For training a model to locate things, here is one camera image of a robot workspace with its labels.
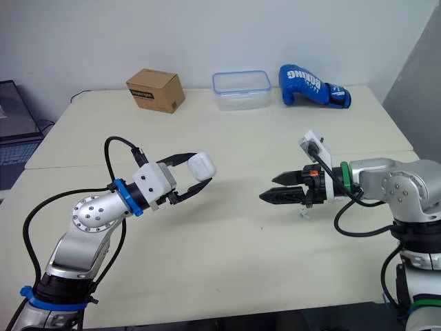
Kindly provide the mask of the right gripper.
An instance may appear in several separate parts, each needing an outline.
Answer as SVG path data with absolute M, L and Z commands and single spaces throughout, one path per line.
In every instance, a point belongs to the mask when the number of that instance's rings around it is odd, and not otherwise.
M 302 170 L 283 172 L 271 180 L 280 185 L 307 186 L 304 193 L 301 187 L 270 188 L 259 194 L 259 198 L 274 205 L 303 204 L 311 208 L 327 200 L 325 171 L 320 165 L 306 165 Z

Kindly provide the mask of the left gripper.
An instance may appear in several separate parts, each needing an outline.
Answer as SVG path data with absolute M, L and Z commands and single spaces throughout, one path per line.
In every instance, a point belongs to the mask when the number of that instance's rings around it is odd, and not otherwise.
M 195 155 L 195 152 L 174 154 L 172 156 L 161 159 L 160 161 L 157 161 L 157 163 L 164 163 L 167 167 L 175 167 L 179 166 L 182 163 L 188 162 Z M 205 186 L 208 185 L 211 180 L 212 178 L 208 178 L 204 181 L 201 181 L 196 185 L 191 186 L 186 192 L 182 194 L 179 194 L 177 191 L 168 192 L 158 199 L 158 204 L 162 205 L 165 202 L 169 202 L 171 205 L 176 205 L 178 203 L 181 203 L 197 195 Z

